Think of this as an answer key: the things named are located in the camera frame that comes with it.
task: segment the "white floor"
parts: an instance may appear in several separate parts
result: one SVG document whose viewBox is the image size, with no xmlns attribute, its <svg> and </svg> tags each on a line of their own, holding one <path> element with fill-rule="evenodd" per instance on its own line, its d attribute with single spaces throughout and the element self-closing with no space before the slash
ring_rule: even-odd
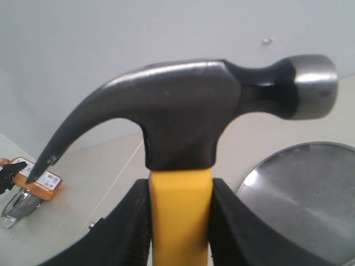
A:
<svg viewBox="0 0 355 266">
<path fill-rule="evenodd" d="M 307 141 L 355 146 L 354 83 L 354 78 L 342 81 L 335 109 L 322 120 L 283 121 L 267 114 L 238 118 L 220 140 L 213 176 L 237 190 L 261 160 L 287 146 Z M 53 200 L 10 229 L 0 225 L 0 265 L 36 265 L 60 252 L 85 235 L 90 222 L 105 217 L 137 178 L 149 174 L 140 134 L 66 154 L 52 171 L 64 179 Z M 0 197 L 0 210 L 11 193 Z"/>
</svg>

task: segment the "yellow handle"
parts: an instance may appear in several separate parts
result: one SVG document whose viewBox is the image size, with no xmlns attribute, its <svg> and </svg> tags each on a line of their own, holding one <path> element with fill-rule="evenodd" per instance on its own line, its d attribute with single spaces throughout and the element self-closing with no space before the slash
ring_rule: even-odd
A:
<svg viewBox="0 0 355 266">
<path fill-rule="evenodd" d="M 149 179 L 154 266 L 206 266 L 210 170 L 153 171 Z"/>
</svg>

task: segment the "metal tool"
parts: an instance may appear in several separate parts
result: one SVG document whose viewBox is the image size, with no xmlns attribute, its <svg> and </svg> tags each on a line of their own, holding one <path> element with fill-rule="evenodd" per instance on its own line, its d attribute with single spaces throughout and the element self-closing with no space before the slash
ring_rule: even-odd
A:
<svg viewBox="0 0 355 266">
<path fill-rule="evenodd" d="M 246 177 L 241 201 L 271 228 L 342 265 L 355 256 L 355 149 L 309 142 L 279 151 Z"/>
<path fill-rule="evenodd" d="M 126 118 L 143 131 L 149 188 L 137 181 L 97 229 L 47 265 L 145 265 L 151 231 L 155 266 L 204 265 L 208 241 L 215 265 L 331 265 L 270 230 L 223 181 L 212 182 L 209 168 L 218 138 L 236 117 L 263 111 L 283 119 L 321 118 L 336 95 L 335 67 L 322 55 L 289 57 L 263 69 L 226 60 L 156 64 L 106 83 L 67 117 L 27 181 L 91 128 Z"/>
<path fill-rule="evenodd" d="M 3 225 L 6 228 L 13 226 L 17 220 L 31 214 L 41 202 L 41 198 L 21 188 L 1 213 L 5 217 Z"/>
</svg>

